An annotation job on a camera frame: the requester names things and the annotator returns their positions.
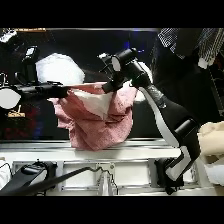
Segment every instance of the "pink towel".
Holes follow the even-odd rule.
[[[92,94],[103,94],[102,83],[84,84],[72,88]],[[58,117],[58,127],[69,129],[72,147],[101,150],[125,141],[132,128],[132,105],[137,90],[121,88],[113,93],[108,116],[90,113],[83,102],[71,91],[64,99],[51,99]]]

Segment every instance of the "white circular cap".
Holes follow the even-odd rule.
[[[121,65],[118,59],[116,57],[112,57],[111,62],[112,62],[114,71],[119,72],[121,70]]]
[[[0,107],[12,109],[17,106],[21,96],[12,89],[0,89]]]

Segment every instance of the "red cloth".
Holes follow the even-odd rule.
[[[102,83],[74,86],[92,94],[103,94]],[[137,90],[124,87],[113,93],[108,117],[101,117],[86,110],[83,102],[72,91],[64,99],[51,99],[58,117],[58,127],[69,129],[72,147],[101,150],[123,142],[132,128],[132,105]]]

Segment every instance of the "striped cloth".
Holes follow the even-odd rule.
[[[178,31],[180,28],[163,28],[158,34],[164,47],[170,47],[174,53]],[[224,42],[224,28],[204,28],[197,40],[195,49],[199,47],[199,58],[211,65]]]

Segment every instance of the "striped shirt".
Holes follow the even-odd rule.
[[[173,53],[176,48],[179,29],[180,28],[163,28],[158,34],[158,37],[161,40],[163,46],[170,47],[170,50]],[[197,40],[195,49],[199,47],[199,58],[203,58],[205,62],[209,63],[217,56],[223,42],[224,28],[204,28]],[[181,59],[185,58],[184,55],[177,56]]]

